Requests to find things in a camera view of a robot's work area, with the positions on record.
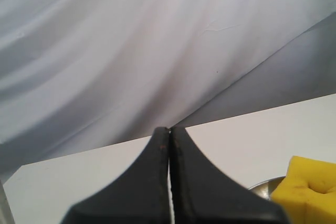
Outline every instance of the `white fabric backdrop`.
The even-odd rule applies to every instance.
[[[0,172],[172,126],[336,0],[0,0]]]

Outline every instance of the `yellow sponge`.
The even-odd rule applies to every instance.
[[[271,199],[293,224],[335,224],[336,164],[294,156]]]

